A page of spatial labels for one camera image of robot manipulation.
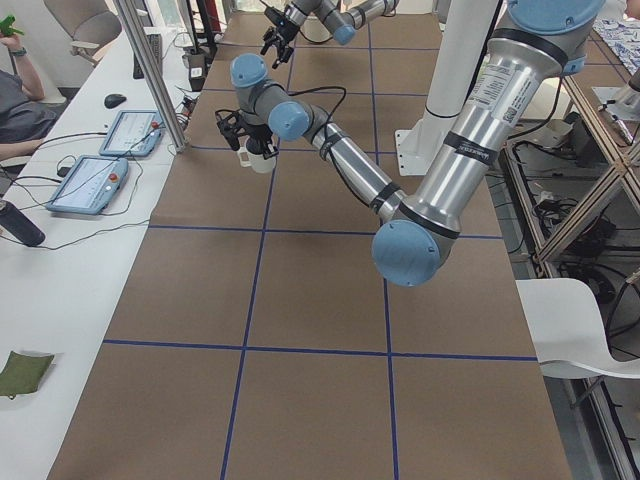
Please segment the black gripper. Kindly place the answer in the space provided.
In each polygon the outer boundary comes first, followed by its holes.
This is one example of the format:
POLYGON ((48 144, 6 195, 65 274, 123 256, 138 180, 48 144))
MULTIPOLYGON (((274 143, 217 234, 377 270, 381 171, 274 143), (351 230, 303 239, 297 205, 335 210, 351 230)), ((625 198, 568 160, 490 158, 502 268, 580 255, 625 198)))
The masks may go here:
POLYGON ((293 48, 289 44, 298 35, 300 26, 286 16, 278 16, 272 23, 274 28, 268 28, 262 37, 263 46, 260 54, 265 55, 271 47, 275 46, 276 58, 272 68, 277 69, 280 65, 289 62, 293 54, 293 48))
POLYGON ((244 113, 245 131, 248 134, 246 148, 250 153, 263 153, 264 159, 278 154, 278 148, 272 142, 272 131, 268 125, 255 114, 244 113))

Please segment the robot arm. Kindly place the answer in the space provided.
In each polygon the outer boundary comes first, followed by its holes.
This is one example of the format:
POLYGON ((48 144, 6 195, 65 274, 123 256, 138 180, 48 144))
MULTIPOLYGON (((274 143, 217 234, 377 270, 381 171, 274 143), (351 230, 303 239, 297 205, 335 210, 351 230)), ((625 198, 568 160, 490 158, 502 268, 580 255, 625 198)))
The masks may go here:
POLYGON ((356 31, 378 17, 392 16, 398 1, 371 0, 341 11, 338 3, 326 0, 288 1, 283 11, 265 5, 264 14, 271 22, 271 26, 264 33, 261 55, 273 47, 276 58, 272 64, 277 69, 287 63, 294 48, 291 42, 301 32, 302 26, 310 15, 314 15, 321 25, 328 30, 330 36, 340 45, 348 44, 356 31))
POLYGON ((261 55, 233 59, 238 109, 218 122, 233 149, 270 158, 271 140, 307 140, 352 194, 382 220, 372 242, 379 273, 405 287, 430 280, 458 238, 460 217, 540 84, 579 72, 599 1, 454 1, 440 56, 455 64, 476 49, 485 67, 461 88, 455 119, 419 188, 404 193, 322 108, 295 99, 261 55))

